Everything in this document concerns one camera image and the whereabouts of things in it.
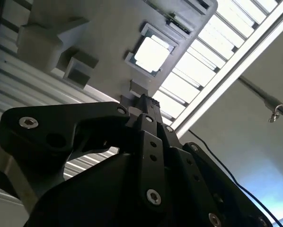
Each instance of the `screw head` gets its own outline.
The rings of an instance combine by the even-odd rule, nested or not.
[[[118,111],[118,112],[120,112],[121,114],[125,114],[125,113],[126,113],[126,111],[125,111],[125,110],[123,110],[123,109],[122,109],[122,108],[120,108],[120,107],[118,107],[117,111]]]
[[[18,123],[25,129],[34,129],[38,126],[38,121],[33,117],[22,117]]]
[[[262,224],[263,227],[268,227],[267,223],[262,217],[258,217],[259,222]]]
[[[153,122],[153,119],[150,118],[149,116],[146,116],[146,119],[147,119],[149,122]]]
[[[147,199],[155,206],[159,206],[161,204],[161,197],[159,193],[153,189],[147,190]]]
[[[169,132],[173,132],[173,129],[172,129],[170,126],[167,126],[166,129],[167,129]]]
[[[221,221],[215,214],[210,213],[209,220],[214,227],[221,227]]]
[[[195,146],[194,144],[191,145],[191,148],[193,149],[193,151],[198,151],[197,146]]]

